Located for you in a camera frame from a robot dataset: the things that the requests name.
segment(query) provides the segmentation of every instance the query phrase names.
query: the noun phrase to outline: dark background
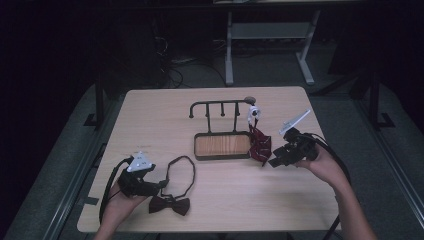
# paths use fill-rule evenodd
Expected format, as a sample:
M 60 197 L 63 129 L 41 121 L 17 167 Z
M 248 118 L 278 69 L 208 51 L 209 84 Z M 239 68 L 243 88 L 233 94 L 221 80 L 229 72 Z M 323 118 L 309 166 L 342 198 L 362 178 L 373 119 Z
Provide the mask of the dark background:
M 364 65 L 375 69 L 424 131 L 424 9 L 418 2 L 385 1 L 348 18 L 346 9 L 323 12 L 315 40 L 339 41 L 333 73 L 347 74 Z M 160 71 L 166 63 L 155 54 L 155 32 L 173 41 L 175 52 L 205 50 L 213 38 L 225 39 L 225 13 L 182 17 L 167 12 L 152 28 L 150 19 L 157 16 L 92 11 L 76 0 L 0 1 L 0 237 L 96 78 L 105 81 L 110 98 L 130 88 L 159 88 L 166 81 Z M 131 27 L 140 24 L 144 32 Z M 134 55 L 127 46 L 136 44 L 135 38 L 144 44 Z M 144 67 L 134 68 L 140 63 Z

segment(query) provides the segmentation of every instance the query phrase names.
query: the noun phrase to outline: gray floor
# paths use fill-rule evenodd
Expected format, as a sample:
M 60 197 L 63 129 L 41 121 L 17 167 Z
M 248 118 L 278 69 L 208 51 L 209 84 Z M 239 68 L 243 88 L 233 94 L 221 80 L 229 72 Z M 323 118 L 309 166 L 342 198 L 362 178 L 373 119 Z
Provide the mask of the gray floor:
M 303 81 L 294 52 L 259 54 L 234 58 L 233 87 L 302 86 L 310 93 L 339 79 L 328 75 L 335 44 L 314 44 L 307 61 L 316 84 Z M 175 68 L 184 76 L 181 88 L 225 87 L 224 58 L 214 59 L 213 68 L 188 64 Z M 179 79 L 176 72 L 171 73 Z M 396 96 L 382 86 L 380 112 L 388 113 L 395 128 L 375 131 L 366 119 L 368 99 L 351 100 L 350 83 L 324 97 L 310 97 L 323 133 L 347 164 L 354 189 L 379 239 L 424 239 L 424 231 L 413 206 L 422 207 L 424 137 L 403 111 Z M 91 87 L 80 100 L 46 164 L 34 183 L 5 239 L 92 239 L 76 224 L 83 202 L 101 161 L 98 152 L 107 144 L 125 96 L 106 100 L 102 127 L 83 126 L 95 112 Z M 404 175 L 396 169 L 403 170 Z M 296 240 L 321 239 L 325 232 L 293 232 Z M 156 233 L 117 233 L 115 239 L 155 239 Z M 161 239 L 217 239 L 216 234 L 163 234 Z M 230 233 L 227 239 L 285 239 L 284 233 Z

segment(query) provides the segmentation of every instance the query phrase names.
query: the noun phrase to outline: black cable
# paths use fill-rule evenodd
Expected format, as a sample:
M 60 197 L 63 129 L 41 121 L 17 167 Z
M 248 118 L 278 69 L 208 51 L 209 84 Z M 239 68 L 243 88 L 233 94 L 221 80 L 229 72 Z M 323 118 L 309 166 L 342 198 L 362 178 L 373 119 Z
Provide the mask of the black cable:
M 334 235 L 338 238 L 338 239 L 343 239 L 342 236 L 340 236 L 340 234 L 338 234 L 337 232 L 334 232 Z
M 110 188 L 112 187 L 113 180 L 115 179 L 115 176 L 116 176 L 116 173 L 119 170 L 119 167 L 121 167 L 121 165 L 124 164 L 124 163 L 127 163 L 128 165 L 131 164 L 131 161 L 133 159 L 134 158 L 132 156 L 127 158 L 127 159 L 124 159 L 115 168 L 113 168 L 112 174 L 110 175 L 109 180 L 106 184 L 105 192 L 103 194 L 102 203 L 100 205 L 100 211 L 99 211 L 99 221 L 100 221 L 100 223 L 102 223 L 103 213 L 106 209 L 107 204 L 109 203 L 109 200 L 117 194 L 117 193 L 115 193 L 112 197 L 110 197 L 110 198 L 108 197 Z
M 120 193 L 121 190 L 117 191 L 116 193 L 114 193 L 112 196 L 109 197 L 108 201 L 110 201 L 110 199 L 112 199 L 113 197 L 115 197 L 118 193 Z
M 142 240 L 145 240 L 151 233 L 146 233 L 146 235 L 144 235 Z
M 231 56 L 233 58 L 252 58 L 261 55 L 261 51 L 257 47 L 257 44 L 251 45 L 250 41 L 243 41 L 240 43 L 234 41 L 231 43 L 231 47 Z
M 218 71 L 218 69 L 216 69 L 214 66 L 211 66 L 210 64 L 207 64 L 207 63 L 202 63 L 202 62 L 195 62 L 196 60 L 192 60 L 192 61 L 190 61 L 190 62 L 185 62 L 185 63 L 180 63 L 180 64 L 178 64 L 178 65 L 174 65 L 174 67 L 185 67 L 185 66 L 206 66 L 206 67 L 209 67 L 209 68 L 211 68 L 212 70 L 214 70 L 217 74 L 218 74 L 218 76 L 220 77 L 220 79 L 223 81 L 223 83 L 224 83 L 224 86 L 225 86 L 225 78 L 222 76 L 222 74 Z M 170 68 L 169 70 L 172 70 L 172 71 L 175 71 L 175 72 L 178 72 L 179 74 L 180 74 L 180 76 L 182 77 L 183 75 L 182 75 L 182 73 L 181 72 L 179 72 L 179 71 L 177 71 L 175 68 Z
M 321 136 L 319 136 L 317 134 L 310 134 L 310 133 L 309 133 L 309 135 L 311 135 L 311 136 L 308 136 L 308 135 L 305 135 L 305 134 L 299 134 L 299 135 L 296 135 L 296 137 L 302 137 L 302 138 L 307 138 L 307 139 L 313 140 L 316 144 L 320 145 L 325 150 L 327 150 L 331 154 L 331 156 L 334 158 L 336 163 L 339 165 L 339 167 L 342 169 L 344 175 L 346 176 L 347 181 L 351 185 L 349 171 L 348 171 L 346 165 L 344 164 L 344 162 L 340 159 L 339 156 L 337 156 L 336 152 L 327 144 L 327 142 Z M 339 217 L 339 215 L 337 215 L 337 217 L 334 220 L 333 224 L 331 225 L 330 229 L 328 229 L 327 233 L 325 234 L 323 240 L 330 239 L 331 235 L 335 232 L 339 223 L 340 223 L 340 217 Z
M 171 83 L 173 83 L 174 88 L 179 88 L 181 85 L 184 85 L 184 86 L 186 86 L 188 88 L 192 88 L 192 86 L 189 86 L 189 85 L 187 85 L 187 84 L 184 83 L 184 76 L 183 76 L 183 74 L 180 71 L 178 71 L 178 70 L 176 70 L 174 68 L 170 68 L 169 70 L 170 71 L 174 71 L 175 73 L 177 73 L 180 76 L 180 79 L 181 79 L 180 81 L 177 81 L 177 80 L 175 80 L 174 78 L 172 78 L 168 74 L 168 78 L 170 80 L 170 82 L 169 82 L 169 88 L 171 88 Z

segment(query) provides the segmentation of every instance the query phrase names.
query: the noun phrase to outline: hand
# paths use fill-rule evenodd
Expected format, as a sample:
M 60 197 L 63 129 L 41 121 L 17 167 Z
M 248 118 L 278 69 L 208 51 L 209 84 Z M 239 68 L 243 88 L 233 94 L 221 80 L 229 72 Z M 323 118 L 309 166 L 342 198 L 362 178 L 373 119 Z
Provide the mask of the hand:
M 115 182 L 109 191 L 109 202 L 103 213 L 102 224 L 94 239 L 111 239 L 118 226 L 133 212 L 133 210 L 147 197 L 125 196 Z
M 294 165 L 308 169 L 333 188 L 336 185 L 348 183 L 345 174 L 331 154 L 319 144 L 315 144 L 315 148 L 318 151 L 318 156 L 315 160 L 301 160 Z

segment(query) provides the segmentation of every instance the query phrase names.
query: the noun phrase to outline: wire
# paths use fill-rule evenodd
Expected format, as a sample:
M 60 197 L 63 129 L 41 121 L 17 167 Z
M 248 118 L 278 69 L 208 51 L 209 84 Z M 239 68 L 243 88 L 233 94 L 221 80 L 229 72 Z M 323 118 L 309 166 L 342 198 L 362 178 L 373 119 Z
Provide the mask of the wire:
M 319 136 L 317 134 L 310 134 L 310 133 L 308 133 L 308 134 L 309 135 L 313 135 L 313 136 L 318 136 L 320 139 L 323 139 L 321 136 Z M 349 184 L 351 184 L 349 171 L 347 170 L 347 167 L 343 163 L 343 161 L 334 152 L 334 150 L 327 144 L 327 142 L 325 142 L 324 139 L 323 139 L 324 141 L 321 141 L 320 139 L 314 138 L 314 137 L 309 136 L 309 135 L 298 134 L 298 135 L 296 135 L 296 137 L 301 137 L 301 138 L 306 138 L 306 139 L 313 140 L 316 144 L 320 145 L 325 150 L 327 150 L 331 154 L 331 156 L 334 158 L 334 160 L 336 161 L 336 163 L 342 169 L 342 171 L 345 174 L 346 179 L 348 180 Z M 331 235 L 335 233 L 335 230 L 336 230 L 337 226 L 339 225 L 339 223 L 340 223 L 340 218 L 339 218 L 339 216 L 337 216 L 336 219 L 334 220 L 333 224 L 331 225 L 330 229 L 328 229 L 327 233 L 325 234 L 323 240 L 330 239 Z
M 163 37 L 155 37 L 155 39 L 161 40 L 165 43 L 164 49 L 161 52 L 158 52 L 159 55 L 163 56 L 166 53 L 166 51 L 168 50 L 168 41 L 166 41 L 166 39 L 163 38 Z
M 340 234 L 338 234 L 337 232 L 334 232 L 334 236 L 336 236 L 338 239 L 343 239 L 343 237 Z
M 102 203 L 100 204 L 100 210 L 99 210 L 99 221 L 100 221 L 100 223 L 102 223 L 103 213 L 104 213 L 104 211 L 106 209 L 106 205 L 108 204 L 109 199 L 110 199 L 110 198 L 108 198 L 109 191 L 112 187 L 113 180 L 115 179 L 115 176 L 116 176 L 116 173 L 118 172 L 119 167 L 124 163 L 127 163 L 129 165 L 133 159 L 134 159 L 133 157 L 126 158 L 126 159 L 122 160 L 121 162 L 119 162 L 118 165 L 115 168 L 113 168 L 112 173 L 109 177 L 109 180 L 106 184 L 105 192 L 103 193 Z
M 118 192 L 114 193 L 112 196 L 109 197 L 108 201 L 110 201 L 110 199 L 112 199 L 113 197 L 115 197 L 120 192 L 121 192 L 121 190 L 119 190 Z
M 146 235 L 144 235 L 143 239 L 141 240 L 146 240 L 146 238 L 150 235 L 151 233 L 146 233 Z
M 171 75 L 168 74 L 168 78 L 170 80 L 168 88 L 171 88 L 171 83 L 173 83 L 173 85 L 174 85 L 173 88 L 179 88 L 181 85 L 184 85 L 186 87 L 192 88 L 191 86 L 183 83 L 184 76 L 183 76 L 183 74 L 180 71 L 178 71 L 178 70 L 176 70 L 174 68 L 170 68 L 169 70 L 170 71 L 174 71 L 175 73 L 177 73 L 180 76 L 180 81 L 175 80 L 174 78 L 171 77 Z
M 209 67 L 209 68 L 211 68 L 212 70 L 214 70 L 216 73 L 218 73 L 218 75 L 219 75 L 219 77 L 221 78 L 221 80 L 223 80 L 224 81 L 224 83 L 225 83 L 225 79 L 224 79 L 224 77 L 222 76 L 222 74 L 218 71 L 218 69 L 216 69 L 215 67 L 213 67 L 213 66 L 211 66 L 211 65 L 209 65 L 209 64 L 206 64 L 206 63 L 192 63 L 192 64 L 188 64 L 187 66 L 195 66 L 195 65 L 199 65 L 199 66 L 206 66 L 206 67 Z
M 220 53 L 223 53 L 225 51 L 227 46 L 227 41 L 221 40 L 221 39 L 213 40 L 213 44 L 219 44 L 217 47 L 214 47 L 213 49 L 213 55 L 217 56 Z
M 171 60 L 171 62 L 173 63 L 173 64 L 186 64 L 186 63 L 190 63 L 190 62 L 193 62 L 193 61 L 196 61 L 197 60 L 197 58 L 195 58 L 195 57 L 188 57 L 188 58 L 184 58 L 184 59 L 173 59 L 173 60 Z

